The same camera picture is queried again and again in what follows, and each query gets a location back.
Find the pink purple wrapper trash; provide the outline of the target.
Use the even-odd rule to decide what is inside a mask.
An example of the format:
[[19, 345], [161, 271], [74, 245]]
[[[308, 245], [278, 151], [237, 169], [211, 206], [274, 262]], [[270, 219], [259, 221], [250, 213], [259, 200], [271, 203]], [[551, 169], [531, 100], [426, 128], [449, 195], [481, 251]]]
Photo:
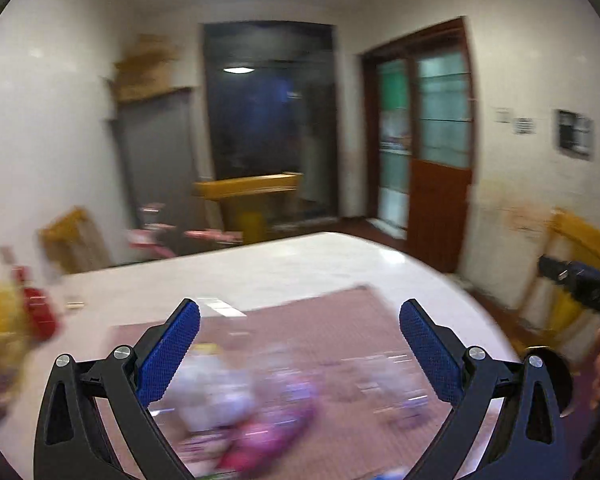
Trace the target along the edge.
[[229, 425], [193, 432], [175, 445], [198, 479], [251, 479], [265, 474], [306, 432], [317, 411], [317, 391], [300, 374], [268, 376]]

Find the yellow wooden chair right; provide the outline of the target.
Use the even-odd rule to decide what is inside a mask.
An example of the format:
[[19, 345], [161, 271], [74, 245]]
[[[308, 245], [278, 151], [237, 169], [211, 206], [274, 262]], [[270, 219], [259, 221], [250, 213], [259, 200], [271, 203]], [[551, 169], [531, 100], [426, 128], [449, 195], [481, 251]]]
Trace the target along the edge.
[[600, 271], [600, 229], [571, 211], [554, 209], [538, 263], [513, 310], [509, 342], [517, 354], [547, 346], [579, 363], [593, 348], [600, 314], [585, 310], [572, 296], [578, 273], [587, 266]]

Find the yellow wooden chair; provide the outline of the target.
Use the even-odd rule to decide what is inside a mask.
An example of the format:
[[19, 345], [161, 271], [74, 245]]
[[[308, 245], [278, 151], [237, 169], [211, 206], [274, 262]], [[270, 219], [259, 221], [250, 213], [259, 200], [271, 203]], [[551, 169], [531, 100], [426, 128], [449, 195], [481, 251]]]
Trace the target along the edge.
[[538, 263], [513, 310], [509, 342], [517, 354], [547, 346], [579, 363], [593, 348], [600, 314], [585, 310], [572, 296], [578, 273], [587, 266], [600, 271], [600, 229], [571, 211], [554, 209]]
[[293, 230], [300, 220], [303, 174], [283, 172], [259, 177], [197, 182], [195, 196], [219, 206], [222, 230], [242, 234], [242, 244], [266, 242], [279, 230]]

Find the cardboard boxes on cabinet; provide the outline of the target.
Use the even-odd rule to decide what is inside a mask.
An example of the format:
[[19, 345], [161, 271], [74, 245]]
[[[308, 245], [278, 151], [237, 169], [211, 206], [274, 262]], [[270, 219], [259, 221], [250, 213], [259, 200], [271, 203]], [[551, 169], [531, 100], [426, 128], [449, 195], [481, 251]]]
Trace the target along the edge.
[[122, 60], [114, 63], [114, 100], [132, 103], [169, 92], [177, 60], [178, 47], [168, 36], [138, 35]]

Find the wall intercom panel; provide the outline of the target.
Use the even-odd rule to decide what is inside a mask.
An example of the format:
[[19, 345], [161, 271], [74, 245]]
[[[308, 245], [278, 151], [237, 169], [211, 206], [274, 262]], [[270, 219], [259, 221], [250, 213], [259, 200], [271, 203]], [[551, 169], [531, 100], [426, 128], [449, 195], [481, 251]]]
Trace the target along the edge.
[[590, 160], [594, 153], [594, 122], [569, 110], [555, 110], [556, 145], [563, 155]]

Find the dark balcony sliding door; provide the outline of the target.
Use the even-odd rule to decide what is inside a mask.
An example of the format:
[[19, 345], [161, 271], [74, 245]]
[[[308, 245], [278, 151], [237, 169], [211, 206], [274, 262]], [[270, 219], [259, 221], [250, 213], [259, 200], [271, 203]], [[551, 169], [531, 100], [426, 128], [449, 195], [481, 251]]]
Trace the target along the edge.
[[250, 21], [207, 24], [202, 31], [215, 177], [298, 172], [304, 216], [335, 217], [339, 188], [332, 26]]

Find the yellow wooden chair far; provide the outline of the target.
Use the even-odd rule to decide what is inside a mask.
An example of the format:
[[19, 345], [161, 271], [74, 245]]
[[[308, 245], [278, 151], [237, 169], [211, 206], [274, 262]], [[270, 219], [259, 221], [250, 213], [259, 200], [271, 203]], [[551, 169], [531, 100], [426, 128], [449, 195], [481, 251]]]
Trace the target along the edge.
[[222, 230], [242, 234], [242, 244], [266, 242], [279, 230], [293, 230], [300, 220], [303, 174], [283, 172], [259, 177], [197, 182], [195, 196], [219, 206]]

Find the wall light switch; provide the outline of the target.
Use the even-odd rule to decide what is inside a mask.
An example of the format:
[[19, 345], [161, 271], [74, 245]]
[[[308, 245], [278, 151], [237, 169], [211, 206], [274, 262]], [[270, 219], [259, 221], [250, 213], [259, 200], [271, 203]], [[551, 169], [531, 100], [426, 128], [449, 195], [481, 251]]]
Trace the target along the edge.
[[497, 107], [494, 110], [494, 120], [498, 124], [510, 124], [513, 120], [513, 111], [506, 107]]

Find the red wooden glass door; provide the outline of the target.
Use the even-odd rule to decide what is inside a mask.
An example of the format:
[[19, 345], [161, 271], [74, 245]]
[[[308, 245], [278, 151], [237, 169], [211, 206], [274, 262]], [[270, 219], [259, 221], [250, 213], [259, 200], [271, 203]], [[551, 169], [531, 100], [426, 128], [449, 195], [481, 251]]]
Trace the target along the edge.
[[366, 214], [404, 232], [403, 248], [454, 273], [467, 234], [477, 100], [466, 20], [412, 32], [360, 56]]

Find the red sauce bottle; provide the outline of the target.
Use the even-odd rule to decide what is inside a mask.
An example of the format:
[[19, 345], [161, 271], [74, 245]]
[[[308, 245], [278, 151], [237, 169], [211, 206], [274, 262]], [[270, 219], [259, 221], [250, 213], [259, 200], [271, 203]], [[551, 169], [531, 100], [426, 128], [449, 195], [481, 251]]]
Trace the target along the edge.
[[6, 266], [10, 267], [12, 280], [21, 292], [23, 309], [34, 338], [37, 341], [51, 340], [58, 330], [58, 321], [46, 292], [32, 283], [30, 269], [27, 266], [20, 266], [12, 248], [1, 246], [0, 256]]

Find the white paper scrap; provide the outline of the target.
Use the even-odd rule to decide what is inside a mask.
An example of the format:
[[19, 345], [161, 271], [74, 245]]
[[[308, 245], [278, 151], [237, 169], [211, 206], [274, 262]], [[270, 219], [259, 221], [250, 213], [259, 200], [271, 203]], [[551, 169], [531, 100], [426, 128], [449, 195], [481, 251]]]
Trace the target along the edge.
[[198, 297], [195, 301], [201, 309], [212, 311], [223, 318], [244, 318], [246, 316], [244, 312], [236, 309], [220, 298]]

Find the grey cabinet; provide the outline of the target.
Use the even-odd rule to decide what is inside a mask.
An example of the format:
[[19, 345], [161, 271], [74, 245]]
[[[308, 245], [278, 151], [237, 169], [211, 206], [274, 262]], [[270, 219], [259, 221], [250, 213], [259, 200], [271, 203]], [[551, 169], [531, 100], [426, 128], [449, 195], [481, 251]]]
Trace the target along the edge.
[[178, 256], [204, 248], [184, 235], [206, 225], [204, 205], [193, 193], [198, 179], [193, 100], [193, 88], [176, 88], [119, 104], [110, 122], [132, 226], [143, 225], [143, 207], [161, 205], [157, 221], [172, 229], [159, 240]]

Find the white plastic bag trash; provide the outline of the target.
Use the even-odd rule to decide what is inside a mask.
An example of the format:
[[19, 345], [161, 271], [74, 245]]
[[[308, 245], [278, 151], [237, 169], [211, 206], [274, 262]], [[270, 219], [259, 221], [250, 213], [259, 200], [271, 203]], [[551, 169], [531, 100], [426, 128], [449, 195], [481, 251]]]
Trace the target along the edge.
[[229, 366], [216, 344], [187, 351], [163, 399], [191, 434], [234, 426], [257, 405], [250, 374]]

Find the small wooden chair left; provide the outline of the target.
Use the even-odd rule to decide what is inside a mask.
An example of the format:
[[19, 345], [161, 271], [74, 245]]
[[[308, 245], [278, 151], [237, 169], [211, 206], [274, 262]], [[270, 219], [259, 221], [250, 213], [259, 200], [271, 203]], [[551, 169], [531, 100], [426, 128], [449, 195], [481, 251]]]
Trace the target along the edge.
[[80, 274], [112, 266], [102, 233], [84, 207], [74, 207], [43, 226], [38, 230], [38, 241], [48, 262], [62, 274]]

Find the red white striped cloth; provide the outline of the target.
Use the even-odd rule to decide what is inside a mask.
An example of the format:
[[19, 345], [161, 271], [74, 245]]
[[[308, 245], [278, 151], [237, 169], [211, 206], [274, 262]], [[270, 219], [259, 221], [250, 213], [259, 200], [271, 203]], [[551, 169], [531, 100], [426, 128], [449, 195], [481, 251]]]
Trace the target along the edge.
[[[245, 312], [244, 318], [201, 311], [193, 345], [216, 344], [229, 366], [250, 374], [254, 393], [258, 382], [278, 374], [302, 374], [317, 391], [306, 432], [251, 479], [405, 472], [449, 414], [404, 341], [398, 317], [367, 287]], [[190, 432], [163, 397], [149, 411], [175, 451]]]

